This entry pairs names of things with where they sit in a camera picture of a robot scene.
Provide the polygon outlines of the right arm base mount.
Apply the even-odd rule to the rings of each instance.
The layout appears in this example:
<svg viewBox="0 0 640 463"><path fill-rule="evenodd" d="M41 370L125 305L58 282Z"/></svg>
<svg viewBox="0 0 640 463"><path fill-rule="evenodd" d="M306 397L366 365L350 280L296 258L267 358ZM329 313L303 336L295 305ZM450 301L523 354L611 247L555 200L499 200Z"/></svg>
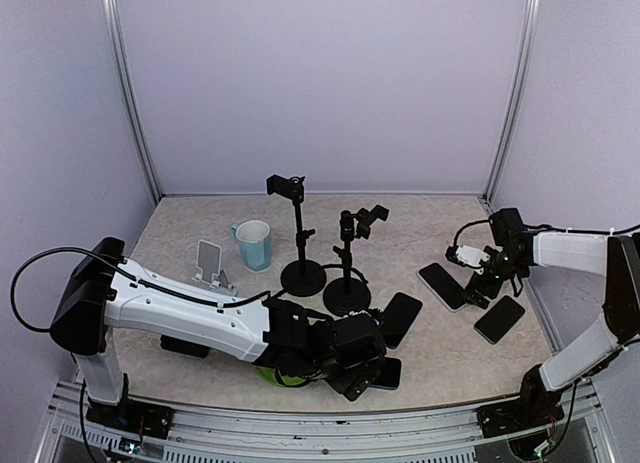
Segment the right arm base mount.
<svg viewBox="0 0 640 463"><path fill-rule="evenodd" d="M560 421L565 417L560 405L526 409L519 399L481 406L476 415L484 438L545 426L553 420Z"/></svg>

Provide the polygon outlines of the black phone white case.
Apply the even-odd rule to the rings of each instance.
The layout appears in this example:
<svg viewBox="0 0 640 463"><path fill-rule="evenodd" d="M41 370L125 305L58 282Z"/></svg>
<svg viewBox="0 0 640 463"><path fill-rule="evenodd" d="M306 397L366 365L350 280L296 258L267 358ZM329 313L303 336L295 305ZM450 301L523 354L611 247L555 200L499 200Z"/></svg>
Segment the black phone white case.
<svg viewBox="0 0 640 463"><path fill-rule="evenodd" d="M463 287L439 263L419 269L417 275L451 312L466 305Z"/></svg>

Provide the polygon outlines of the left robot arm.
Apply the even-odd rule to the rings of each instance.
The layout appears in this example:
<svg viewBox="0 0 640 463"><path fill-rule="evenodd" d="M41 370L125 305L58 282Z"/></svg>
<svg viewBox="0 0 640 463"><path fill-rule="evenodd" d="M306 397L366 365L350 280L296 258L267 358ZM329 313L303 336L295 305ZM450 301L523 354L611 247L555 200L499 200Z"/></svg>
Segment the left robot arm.
<svg viewBox="0 0 640 463"><path fill-rule="evenodd" d="M58 247L22 263L9 287L18 322L48 335L71 353L86 393L121 428L140 417L128 396L128 378L113 347L115 328L158 334L182 346L213 349L264 368L285 387L324 381L349 401L357 400L387 360L382 318L360 310L344 317L305 308L263 291L248 298L209 292L152 272L123 253L123 241L106 237L91 250ZM29 323L18 309L23 273L58 254L76 254L51 323Z"/></svg>

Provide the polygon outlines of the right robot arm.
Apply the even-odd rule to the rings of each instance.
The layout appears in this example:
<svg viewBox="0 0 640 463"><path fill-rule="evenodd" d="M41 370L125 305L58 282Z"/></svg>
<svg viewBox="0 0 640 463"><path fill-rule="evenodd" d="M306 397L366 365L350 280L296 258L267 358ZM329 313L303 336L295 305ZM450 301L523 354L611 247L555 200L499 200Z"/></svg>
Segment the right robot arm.
<svg viewBox="0 0 640 463"><path fill-rule="evenodd" d="M506 282L528 277L545 304L556 297L579 324L572 340L522 378L511 416L535 425L572 384L602 371L639 337L639 228L584 230L529 225L518 209L485 218L493 243L483 249L454 240L447 258L472 270L468 295L486 299Z"/></svg>

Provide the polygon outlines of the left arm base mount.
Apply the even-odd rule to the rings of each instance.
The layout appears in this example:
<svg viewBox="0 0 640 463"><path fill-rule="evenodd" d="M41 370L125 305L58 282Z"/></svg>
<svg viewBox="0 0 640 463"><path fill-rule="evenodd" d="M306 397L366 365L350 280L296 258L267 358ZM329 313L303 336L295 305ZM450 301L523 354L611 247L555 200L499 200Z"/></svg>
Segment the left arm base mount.
<svg viewBox="0 0 640 463"><path fill-rule="evenodd" d="M116 406L90 402L87 419L107 428L166 440L174 410L168 406L127 398Z"/></svg>

